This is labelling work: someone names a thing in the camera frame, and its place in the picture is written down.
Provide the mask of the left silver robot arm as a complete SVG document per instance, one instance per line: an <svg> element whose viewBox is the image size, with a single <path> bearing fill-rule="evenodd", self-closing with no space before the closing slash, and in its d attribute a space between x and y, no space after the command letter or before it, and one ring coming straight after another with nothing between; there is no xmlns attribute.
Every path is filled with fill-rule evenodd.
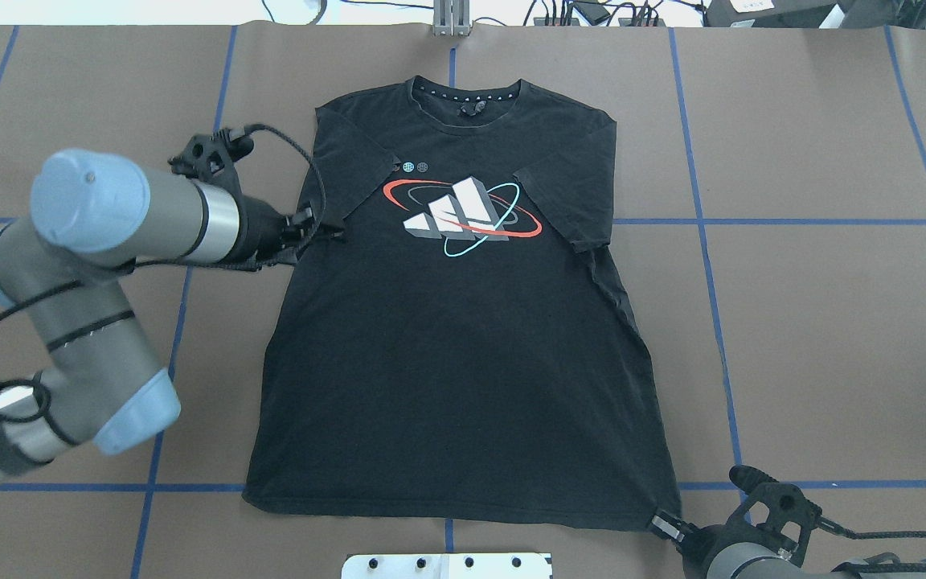
<svg viewBox="0 0 926 579"><path fill-rule="evenodd" d="M297 263L328 226L327 195L293 214L241 191L226 154L144 168L66 148L0 228L0 322L29 315L51 366L0 380L0 484L85 443L115 455L179 417L168 366L121 287L148 266L257 271Z"/></svg>

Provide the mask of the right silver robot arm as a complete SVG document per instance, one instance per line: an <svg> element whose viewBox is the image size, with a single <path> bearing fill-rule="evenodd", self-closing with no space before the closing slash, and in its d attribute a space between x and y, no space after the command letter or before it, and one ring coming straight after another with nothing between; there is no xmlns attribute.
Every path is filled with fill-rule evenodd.
<svg viewBox="0 0 926 579"><path fill-rule="evenodd" d="M881 557L851 558L827 573L813 574L783 557L776 542L749 524L698 528L658 511L651 532L675 546L685 578L926 578L926 560L919 563Z"/></svg>

